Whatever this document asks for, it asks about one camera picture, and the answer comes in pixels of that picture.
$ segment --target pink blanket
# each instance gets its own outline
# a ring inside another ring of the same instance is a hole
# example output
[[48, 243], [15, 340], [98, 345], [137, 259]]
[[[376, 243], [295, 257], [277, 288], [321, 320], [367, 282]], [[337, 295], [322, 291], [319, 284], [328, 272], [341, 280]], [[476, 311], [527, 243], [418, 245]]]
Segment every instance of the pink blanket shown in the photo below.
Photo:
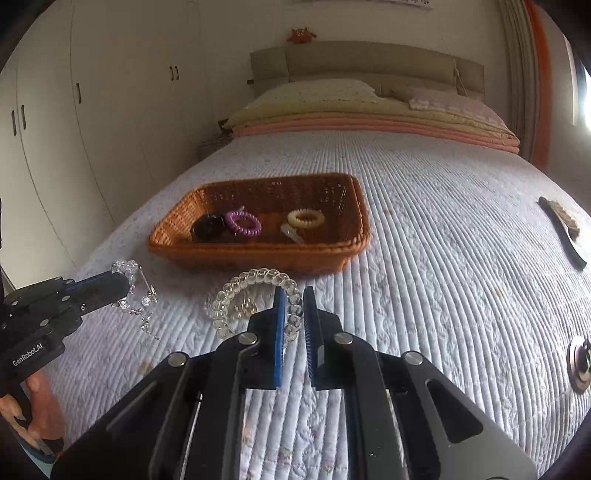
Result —
[[416, 122], [387, 120], [382, 118], [306, 118], [306, 119], [273, 119], [249, 127], [234, 127], [235, 137], [245, 135], [263, 135], [278, 132], [301, 132], [311, 130], [371, 130], [378, 132], [393, 132], [425, 135], [427, 137], [455, 140], [481, 147], [519, 153], [517, 138], [491, 138], [479, 134], [471, 134], [453, 128], [439, 128], [432, 125], [420, 125]]

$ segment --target screw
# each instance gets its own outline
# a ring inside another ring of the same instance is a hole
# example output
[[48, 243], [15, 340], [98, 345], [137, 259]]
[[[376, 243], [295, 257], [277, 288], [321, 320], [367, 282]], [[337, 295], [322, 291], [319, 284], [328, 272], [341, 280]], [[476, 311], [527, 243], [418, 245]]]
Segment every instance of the screw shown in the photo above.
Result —
[[171, 367], [182, 367], [187, 361], [187, 355], [181, 352], [174, 352], [168, 356], [168, 364]]
[[423, 363], [423, 356], [414, 351], [406, 352], [404, 354], [404, 359], [406, 360], [406, 363], [411, 365], [420, 365]]
[[254, 345], [258, 337], [252, 332], [244, 332], [238, 335], [238, 342], [243, 345]]
[[339, 332], [335, 334], [335, 342], [339, 345], [351, 345], [351, 343], [353, 343], [353, 337], [350, 333]]

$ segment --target wicker basket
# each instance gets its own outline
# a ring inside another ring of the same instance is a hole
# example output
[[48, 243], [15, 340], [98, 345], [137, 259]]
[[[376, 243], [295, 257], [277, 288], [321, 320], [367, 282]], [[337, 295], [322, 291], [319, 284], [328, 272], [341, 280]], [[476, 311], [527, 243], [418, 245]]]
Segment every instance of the wicker basket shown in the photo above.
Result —
[[[262, 224], [260, 236], [236, 242], [230, 233], [216, 242], [191, 240], [193, 222], [205, 213], [244, 205]], [[324, 213], [318, 228], [298, 230], [305, 243], [280, 227], [295, 209]], [[369, 221], [357, 179], [340, 173], [210, 183], [186, 194], [154, 228], [148, 249], [189, 268], [276, 268], [287, 273], [336, 273], [369, 241]]]

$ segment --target folded blanket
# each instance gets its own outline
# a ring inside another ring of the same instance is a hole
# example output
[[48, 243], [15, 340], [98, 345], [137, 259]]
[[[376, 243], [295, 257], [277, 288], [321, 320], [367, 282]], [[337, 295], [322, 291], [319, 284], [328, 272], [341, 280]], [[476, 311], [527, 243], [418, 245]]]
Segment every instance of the folded blanket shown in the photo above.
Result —
[[256, 127], [237, 128], [234, 131], [235, 137], [242, 137], [245, 135], [262, 135], [279, 132], [305, 132], [314, 130], [366, 130], [376, 132], [392, 132], [392, 133], [406, 133], [424, 135], [426, 137], [443, 138], [446, 140], [455, 140], [472, 145], [480, 145], [481, 147], [494, 148], [496, 150], [503, 150], [511, 153], [519, 153], [519, 141], [514, 140], [495, 140], [488, 137], [478, 137], [476, 135], [465, 134], [462, 132], [454, 132], [452, 130], [438, 129], [435, 127], [427, 127], [421, 125], [414, 125], [406, 122], [388, 122], [376, 120], [371, 122], [367, 120], [365, 123], [359, 121], [347, 121], [347, 119], [323, 119], [323, 121], [306, 122], [306, 121], [291, 121], [285, 123], [276, 123], [271, 125], [258, 125]]
[[235, 137], [312, 130], [369, 130], [443, 138], [519, 153], [519, 139], [504, 125], [465, 115], [411, 109], [391, 98], [377, 102], [318, 100], [252, 103], [228, 123]]
[[513, 133], [507, 127], [495, 127], [477, 120], [455, 115], [448, 112], [431, 110], [412, 110], [408, 103], [400, 102], [392, 98], [380, 98], [376, 103], [341, 101], [341, 100], [318, 100], [315, 102], [274, 102], [262, 105], [247, 106], [232, 115], [226, 127], [234, 128], [247, 122], [265, 120], [273, 117], [295, 115], [302, 113], [318, 112], [343, 112], [343, 113], [365, 113], [370, 115], [386, 115], [417, 119], [428, 119], [447, 124], [469, 125], [489, 132]]
[[492, 130], [485, 130], [471, 125], [463, 124], [452, 124], [441, 120], [432, 120], [428, 118], [419, 118], [411, 116], [397, 116], [397, 115], [380, 115], [378, 113], [348, 113], [348, 112], [312, 112], [312, 113], [294, 113], [293, 115], [282, 115], [273, 116], [265, 119], [254, 119], [248, 122], [244, 122], [234, 127], [234, 133], [242, 129], [243, 127], [255, 127], [258, 125], [275, 125], [283, 123], [289, 120], [305, 120], [315, 121], [317, 119], [326, 118], [347, 118], [347, 119], [380, 119], [398, 122], [408, 122], [417, 125], [428, 125], [430, 127], [438, 127], [446, 130], [454, 130], [459, 132], [465, 132], [467, 134], [483, 135], [484, 137], [497, 138], [497, 139], [511, 139], [519, 142], [518, 138], [510, 131], [499, 132]]

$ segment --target wardrobe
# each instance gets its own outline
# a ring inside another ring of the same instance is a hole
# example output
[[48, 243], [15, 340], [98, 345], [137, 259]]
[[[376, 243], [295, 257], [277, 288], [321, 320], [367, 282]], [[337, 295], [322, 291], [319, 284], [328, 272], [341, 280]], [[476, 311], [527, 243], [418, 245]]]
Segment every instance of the wardrobe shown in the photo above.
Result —
[[0, 265], [72, 275], [216, 131], [186, 0], [56, 0], [0, 73]]

